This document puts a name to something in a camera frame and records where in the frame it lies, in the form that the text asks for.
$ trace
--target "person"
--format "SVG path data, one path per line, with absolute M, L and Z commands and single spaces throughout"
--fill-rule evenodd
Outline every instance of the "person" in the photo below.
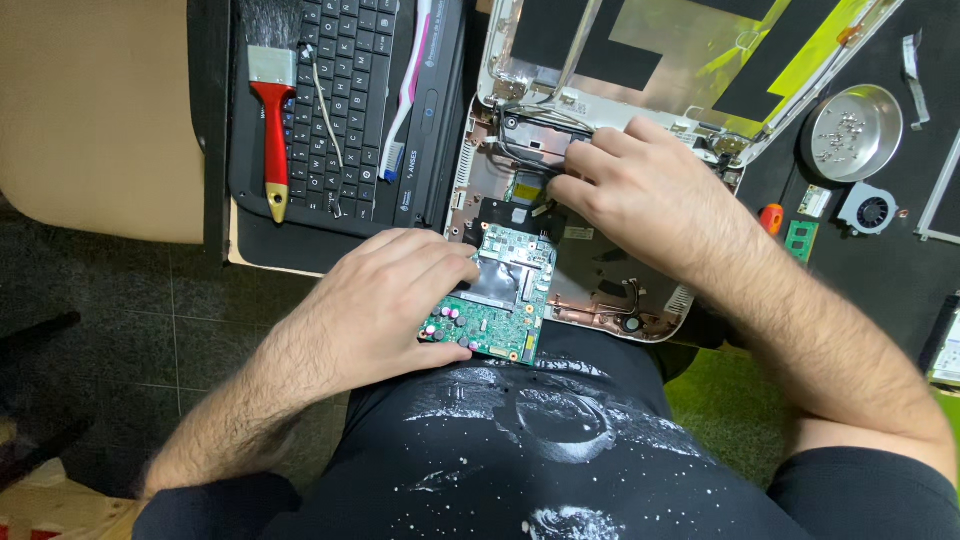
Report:
M 378 234 L 183 421 L 134 538 L 957 538 L 955 449 L 917 369 L 674 136 L 636 118 L 548 191 L 749 336 L 796 410 L 766 493 L 670 421 L 642 349 L 544 324 L 537 365 L 416 339 L 474 249 Z M 350 395 L 301 500 L 267 473 L 308 406 Z

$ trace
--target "tiled floor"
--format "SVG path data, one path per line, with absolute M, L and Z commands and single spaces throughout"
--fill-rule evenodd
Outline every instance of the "tiled floor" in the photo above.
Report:
M 0 216 L 0 335 L 70 310 L 83 317 L 20 355 L 18 369 L 0 371 L 0 378 L 12 373 L 0 384 L 7 394 L 0 404 L 15 394 L 20 432 L 35 441 L 71 418 L 95 416 L 94 427 L 63 456 L 67 472 L 109 495 L 130 497 L 180 418 L 244 362 L 314 283 L 210 267 L 200 246 Z M 346 396 L 317 404 L 298 428 L 280 468 L 298 487 L 332 455 L 346 404 Z

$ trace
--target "hand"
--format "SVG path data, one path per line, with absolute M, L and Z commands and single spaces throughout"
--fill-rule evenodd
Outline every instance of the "hand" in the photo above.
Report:
M 456 343 L 419 343 L 430 310 L 461 281 L 479 277 L 476 250 L 439 234 L 394 229 L 347 254 L 257 356 L 265 377 L 308 403 L 421 369 L 470 359 Z
M 754 217 L 676 137 L 638 116 L 625 133 L 600 129 L 566 151 L 572 176 L 547 187 L 610 240 L 697 288 L 734 270 L 750 245 L 769 243 Z

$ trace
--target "green circuit board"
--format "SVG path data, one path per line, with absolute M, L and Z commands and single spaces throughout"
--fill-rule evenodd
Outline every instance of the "green circuit board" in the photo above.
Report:
M 533 365 L 556 257 L 545 236 L 489 225 L 473 256 L 480 280 L 446 296 L 420 338 Z

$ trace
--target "forearm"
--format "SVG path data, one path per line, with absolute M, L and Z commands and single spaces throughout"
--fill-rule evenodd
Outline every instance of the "forearm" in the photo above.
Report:
M 704 290 L 746 332 L 793 405 L 855 428 L 949 438 L 923 378 L 885 332 L 771 238 L 757 235 L 746 250 Z
M 163 489 L 237 478 L 276 464 L 310 401 L 276 369 L 273 350 L 261 346 L 183 420 L 150 468 L 144 499 Z

